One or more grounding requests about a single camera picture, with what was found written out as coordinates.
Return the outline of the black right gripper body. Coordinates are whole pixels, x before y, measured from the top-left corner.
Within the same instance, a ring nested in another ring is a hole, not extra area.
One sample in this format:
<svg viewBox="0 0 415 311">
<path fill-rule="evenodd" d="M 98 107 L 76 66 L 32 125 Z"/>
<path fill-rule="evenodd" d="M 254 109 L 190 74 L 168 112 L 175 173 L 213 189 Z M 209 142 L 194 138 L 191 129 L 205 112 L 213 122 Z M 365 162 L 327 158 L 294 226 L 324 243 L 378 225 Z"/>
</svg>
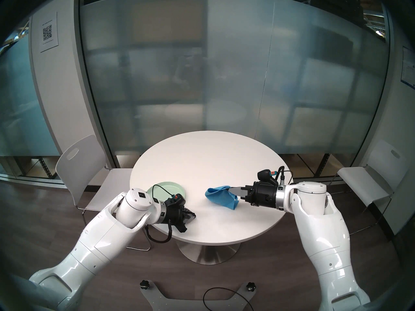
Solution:
<svg viewBox="0 0 415 311">
<path fill-rule="evenodd" d="M 277 207 L 276 193 L 278 185 L 267 182 L 254 182 L 253 185 L 246 185 L 246 202 L 252 206 L 261 207 Z"/>
</svg>

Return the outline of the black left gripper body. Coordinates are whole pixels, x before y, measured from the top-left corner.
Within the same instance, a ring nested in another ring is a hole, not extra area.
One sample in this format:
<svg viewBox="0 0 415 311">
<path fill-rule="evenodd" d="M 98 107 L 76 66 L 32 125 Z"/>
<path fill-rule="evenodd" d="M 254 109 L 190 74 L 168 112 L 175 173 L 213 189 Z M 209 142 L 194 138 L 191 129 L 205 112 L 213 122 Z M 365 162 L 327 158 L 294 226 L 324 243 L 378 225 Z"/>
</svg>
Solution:
<svg viewBox="0 0 415 311">
<path fill-rule="evenodd" d="M 165 224 L 170 224 L 175 227 L 184 227 L 184 204 L 165 202 L 166 213 L 165 213 Z"/>
</svg>

